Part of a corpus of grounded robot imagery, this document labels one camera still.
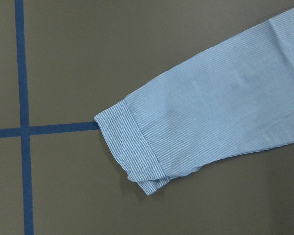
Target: gray floor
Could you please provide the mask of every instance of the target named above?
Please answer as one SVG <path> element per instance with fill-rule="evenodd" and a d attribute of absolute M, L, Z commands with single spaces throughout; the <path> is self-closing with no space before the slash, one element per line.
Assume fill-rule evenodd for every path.
<path fill-rule="evenodd" d="M 24 1 L 30 125 L 89 122 L 293 0 Z M 0 129 L 19 127 L 14 2 L 0 1 Z M 151 197 L 100 130 L 31 137 L 36 235 L 294 235 L 294 144 L 221 160 Z M 24 233 L 20 138 L 0 139 L 0 235 Z"/>

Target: sleeve cuff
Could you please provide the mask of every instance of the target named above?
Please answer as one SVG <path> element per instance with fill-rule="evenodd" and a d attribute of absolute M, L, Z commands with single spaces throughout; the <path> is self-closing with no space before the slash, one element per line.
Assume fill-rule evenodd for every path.
<path fill-rule="evenodd" d="M 94 120 L 128 179 L 136 182 L 145 194 L 151 195 L 169 182 L 125 100 L 98 113 Z"/>

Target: blue tape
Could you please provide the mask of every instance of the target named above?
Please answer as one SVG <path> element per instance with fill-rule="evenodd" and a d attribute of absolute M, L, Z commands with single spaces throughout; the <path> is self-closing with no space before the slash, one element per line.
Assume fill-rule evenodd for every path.
<path fill-rule="evenodd" d="M 53 134 L 74 131 L 90 131 L 98 130 L 99 126 L 96 122 L 83 122 L 72 124 L 59 124 L 50 126 L 34 126 L 30 128 L 31 135 Z"/>
<path fill-rule="evenodd" d="M 20 136 L 20 128 L 0 129 L 0 138 Z"/>
<path fill-rule="evenodd" d="M 24 234 L 34 235 L 23 0 L 15 0 L 14 4 L 21 120 Z"/>

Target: vertical blue line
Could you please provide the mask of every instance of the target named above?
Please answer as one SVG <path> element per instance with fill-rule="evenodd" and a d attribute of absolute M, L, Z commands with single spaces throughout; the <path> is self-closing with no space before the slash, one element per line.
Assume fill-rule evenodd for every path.
<path fill-rule="evenodd" d="M 21 120 L 24 234 L 34 235 L 23 0 L 15 0 L 15 29 Z"/>

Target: light blue sleeve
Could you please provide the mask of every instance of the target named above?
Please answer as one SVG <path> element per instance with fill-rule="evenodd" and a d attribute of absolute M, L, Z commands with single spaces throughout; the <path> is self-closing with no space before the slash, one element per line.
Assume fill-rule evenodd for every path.
<path fill-rule="evenodd" d="M 94 119 L 147 195 L 210 162 L 294 143 L 294 8 L 166 71 Z"/>

